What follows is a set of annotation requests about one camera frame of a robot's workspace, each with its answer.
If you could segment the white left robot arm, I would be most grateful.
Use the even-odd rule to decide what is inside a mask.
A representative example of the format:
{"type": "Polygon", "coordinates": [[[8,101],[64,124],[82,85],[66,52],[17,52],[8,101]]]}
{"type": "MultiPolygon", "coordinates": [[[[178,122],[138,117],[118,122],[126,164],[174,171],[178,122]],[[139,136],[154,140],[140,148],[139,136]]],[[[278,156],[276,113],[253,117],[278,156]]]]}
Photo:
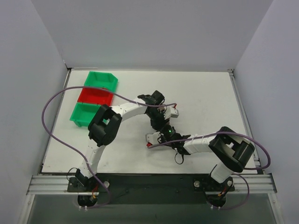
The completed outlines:
{"type": "Polygon", "coordinates": [[[85,159],[75,174],[78,186],[83,191],[89,192],[94,188],[95,180],[92,176],[97,173],[103,151],[114,141],[121,122],[146,114],[150,118],[152,128],[160,130],[170,121],[176,109],[163,105],[163,102],[164,96],[155,91],[152,95],[140,95],[133,102],[111,107],[102,105],[99,108],[88,126],[90,140],[85,159]]]}

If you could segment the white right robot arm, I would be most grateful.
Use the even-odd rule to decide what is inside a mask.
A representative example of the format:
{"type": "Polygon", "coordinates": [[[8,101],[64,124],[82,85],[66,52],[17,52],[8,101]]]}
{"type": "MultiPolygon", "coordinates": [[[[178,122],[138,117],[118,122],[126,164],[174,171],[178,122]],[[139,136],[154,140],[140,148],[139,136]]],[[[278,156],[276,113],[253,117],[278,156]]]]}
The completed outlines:
{"type": "Polygon", "coordinates": [[[152,144],[166,143],[166,146],[176,150],[182,156],[195,153],[214,153],[220,162],[212,169],[207,179],[208,187],[218,190],[224,181],[234,172],[241,173],[255,148],[247,139],[228,134],[234,133],[230,128],[223,126],[221,134],[196,139],[196,135],[180,135],[170,125],[164,126],[154,133],[152,144]]]}

